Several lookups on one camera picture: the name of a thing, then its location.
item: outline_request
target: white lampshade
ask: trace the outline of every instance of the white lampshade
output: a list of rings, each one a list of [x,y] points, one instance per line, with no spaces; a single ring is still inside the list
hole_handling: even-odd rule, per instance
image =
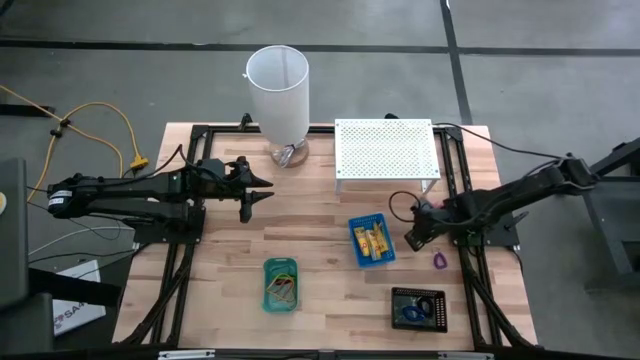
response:
[[[309,63],[296,49],[268,46],[247,62],[252,118],[273,144],[297,144],[309,131]]]

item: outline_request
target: yellow object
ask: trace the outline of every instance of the yellow object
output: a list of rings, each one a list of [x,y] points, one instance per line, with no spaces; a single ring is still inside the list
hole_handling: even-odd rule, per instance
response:
[[[356,236],[356,240],[358,240],[358,245],[360,245],[362,256],[370,256],[371,251],[369,251],[369,242],[367,241],[367,235],[364,232],[364,227],[353,229],[353,233]]]
[[[109,103],[91,102],[91,103],[87,103],[87,104],[80,105],[80,106],[76,107],[75,109],[73,109],[69,113],[67,113],[67,115],[65,115],[63,118],[61,118],[61,117],[59,117],[59,116],[47,111],[46,109],[42,108],[41,106],[39,106],[35,102],[25,98],[24,96],[21,96],[21,95],[17,94],[13,90],[10,90],[9,88],[7,88],[7,87],[5,87],[3,85],[0,85],[0,89],[8,92],[9,94],[17,97],[20,100],[30,104],[31,106],[35,107],[36,109],[44,112],[45,114],[51,116],[54,119],[56,119],[58,122],[62,122],[63,120],[68,119],[71,115],[73,115],[76,112],[78,112],[78,111],[80,111],[80,110],[82,110],[82,109],[84,109],[86,107],[89,107],[89,106],[106,106],[106,107],[114,110],[115,112],[117,112],[120,115],[120,117],[122,117],[124,122],[127,124],[127,127],[129,128],[129,133],[131,134],[131,142],[133,143],[133,151],[135,153],[135,157],[133,159],[133,162],[131,163],[131,168],[139,170],[139,169],[142,169],[142,168],[144,168],[145,166],[147,166],[149,164],[149,159],[147,159],[145,157],[142,157],[142,155],[140,155],[140,153],[138,151],[138,144],[136,142],[136,137],[135,137],[135,134],[133,132],[133,128],[131,127],[131,122],[129,121],[127,116],[122,111],[120,111],[120,109],[116,108],[115,106],[113,106],[113,105],[111,105]],[[120,176],[119,177],[122,177],[122,175],[124,174],[122,153],[120,152],[120,150],[118,150],[118,148],[115,145],[113,145],[112,143],[110,143],[110,142],[108,142],[108,141],[106,141],[104,139],[101,139],[101,138],[99,138],[97,136],[89,135],[89,134],[85,133],[84,131],[78,129],[77,127],[73,126],[73,125],[68,125],[68,127],[71,130],[77,132],[78,134],[84,136],[87,139],[97,141],[99,143],[102,143],[102,144],[110,147],[116,153],[116,155],[118,155],[118,160],[120,162]],[[49,148],[47,149],[47,156],[46,156],[46,159],[45,159],[45,165],[44,165],[44,167],[42,169],[42,172],[40,173],[40,178],[38,179],[38,183],[35,186],[36,189],[40,188],[40,185],[42,185],[42,181],[44,181],[44,178],[45,178],[45,176],[47,174],[47,170],[49,168],[49,163],[51,161],[51,156],[53,154],[53,147],[55,145],[56,139],[57,138],[55,136],[51,136],[51,141],[49,142]],[[27,198],[27,201],[31,201],[31,198],[33,198],[33,195],[35,195],[35,192],[36,192],[36,190],[32,190],[31,191],[31,193],[29,194],[29,197]]]
[[[373,232],[376,234],[376,240],[378,240],[378,245],[380,246],[381,252],[389,251],[389,244],[387,244],[387,239],[384,238],[384,230],[382,229],[382,223],[373,223]]]
[[[367,240],[369,240],[369,244],[371,244],[371,260],[380,260],[380,258],[382,257],[382,252],[380,251],[380,245],[378,245],[376,234],[373,232],[373,230],[367,230],[366,233]]]
[[[134,170],[140,170],[144,169],[147,165],[149,165],[149,159],[143,158],[142,156],[136,156],[129,167]]]

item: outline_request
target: gray floor tile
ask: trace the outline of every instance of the gray floor tile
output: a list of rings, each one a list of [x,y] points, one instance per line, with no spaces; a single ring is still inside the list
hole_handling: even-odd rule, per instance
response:
[[[638,48],[633,0],[450,0],[459,46]]]
[[[246,80],[242,77],[250,53],[113,52],[3,50],[0,78],[19,93],[49,104],[62,114],[76,105],[106,101],[120,107],[136,129],[139,146],[155,161],[169,121],[239,121],[251,111]],[[459,122],[446,55],[308,54],[311,81],[311,118],[432,117]],[[132,159],[127,129],[108,109],[86,109],[74,121],[100,134]],[[28,161],[28,182],[40,173],[53,120],[3,118],[1,156]],[[77,154],[88,155],[83,161]],[[65,135],[56,148],[48,182],[75,172],[117,175],[111,150],[76,134]],[[38,203],[43,203],[40,196]],[[30,246],[60,235],[59,220],[33,209]]]
[[[437,0],[17,1],[3,36],[251,44],[446,45]]]
[[[640,134],[635,59],[463,57],[476,124],[507,145],[593,163]],[[496,149],[503,181],[545,161]],[[553,197],[518,225],[525,283],[542,345],[634,357],[640,352],[637,295],[587,295],[583,284],[611,271],[583,201]]]

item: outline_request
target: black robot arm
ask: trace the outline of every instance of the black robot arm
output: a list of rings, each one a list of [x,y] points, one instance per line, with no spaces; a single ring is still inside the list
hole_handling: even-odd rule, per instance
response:
[[[228,174],[226,166],[231,168]],[[76,174],[49,185],[48,210],[61,219],[94,214],[128,216],[131,218],[123,221],[137,232],[153,228],[161,239],[172,242],[173,237],[202,229],[205,209],[193,200],[239,201],[240,221],[246,223],[251,219],[251,206],[273,195],[272,192],[248,192],[247,188],[271,186],[270,182],[253,175],[244,156],[227,164],[219,159],[206,159],[178,170],[136,179]]]
[[[558,159],[535,174],[498,188],[466,191],[446,199],[442,208],[428,202],[415,204],[411,208],[414,225],[405,239],[418,251],[445,233],[452,239],[481,233],[507,213],[552,195],[579,195],[593,189],[597,180],[584,160]]]

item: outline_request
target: butcher block tabletop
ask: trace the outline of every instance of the butcher block tabletop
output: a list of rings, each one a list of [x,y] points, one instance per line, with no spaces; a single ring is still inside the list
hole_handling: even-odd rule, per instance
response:
[[[160,147],[163,164],[176,147],[185,151],[193,123],[168,123]],[[488,136],[485,126],[469,129]],[[218,134],[212,158],[227,162],[245,155],[254,174],[274,184],[275,195],[253,206],[247,224],[239,221],[239,203],[207,200],[202,241],[196,246],[191,269],[180,347],[350,349],[350,350],[470,350],[473,349],[462,273],[457,250],[447,236],[413,252],[403,235],[411,224],[394,218],[389,196],[397,190],[420,194],[419,181],[348,181],[334,194],[332,134],[310,134],[310,155],[300,167],[281,169],[271,160],[268,142],[260,134]],[[500,185],[491,144],[464,134],[474,189]],[[452,156],[457,156],[455,148]],[[441,173],[445,174],[442,165]],[[459,167],[454,158],[456,175]],[[184,166],[174,159],[166,170]],[[458,179],[458,188],[462,182]],[[448,197],[438,181],[430,201]],[[398,195],[394,209],[411,218],[409,196]],[[349,237],[348,220],[381,212],[387,221],[396,261],[362,270]],[[114,341],[129,335],[158,297],[167,245],[148,246],[131,266]],[[442,252],[446,269],[434,268]],[[520,333],[536,342],[520,267],[506,249],[487,248],[494,298]],[[291,257],[298,264],[299,304],[290,314],[262,309],[263,264],[269,258]],[[391,288],[443,290],[446,293],[448,333],[391,328]],[[483,334],[489,338],[486,311],[478,308]],[[167,314],[173,313],[173,302]],[[172,316],[166,317],[164,335]]]

